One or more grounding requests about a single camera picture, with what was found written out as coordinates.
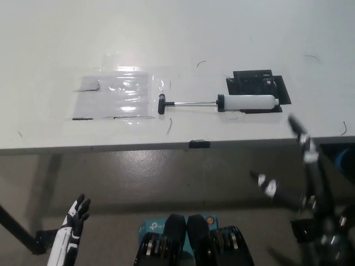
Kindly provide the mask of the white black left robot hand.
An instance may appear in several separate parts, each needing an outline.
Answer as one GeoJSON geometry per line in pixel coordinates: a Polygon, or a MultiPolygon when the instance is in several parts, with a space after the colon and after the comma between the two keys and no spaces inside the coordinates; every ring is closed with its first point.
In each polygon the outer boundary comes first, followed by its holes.
{"type": "Polygon", "coordinates": [[[73,266],[75,264],[84,222],[89,217],[91,200],[81,194],[67,212],[58,229],[50,251],[48,266],[73,266]]]}

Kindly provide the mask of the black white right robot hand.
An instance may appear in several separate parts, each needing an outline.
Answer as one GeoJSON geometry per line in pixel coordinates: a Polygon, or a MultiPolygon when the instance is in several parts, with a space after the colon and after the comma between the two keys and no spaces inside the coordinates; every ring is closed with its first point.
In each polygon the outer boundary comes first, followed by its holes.
{"type": "Polygon", "coordinates": [[[299,196],[288,193],[276,179],[264,173],[250,171],[250,177],[268,198],[293,211],[308,210],[312,213],[312,218],[297,219],[291,225],[299,242],[314,244],[318,265],[354,265],[354,244],[349,238],[349,231],[354,227],[354,205],[336,213],[334,196],[318,147],[299,119],[289,115],[287,120],[301,149],[306,193],[299,196]]]}

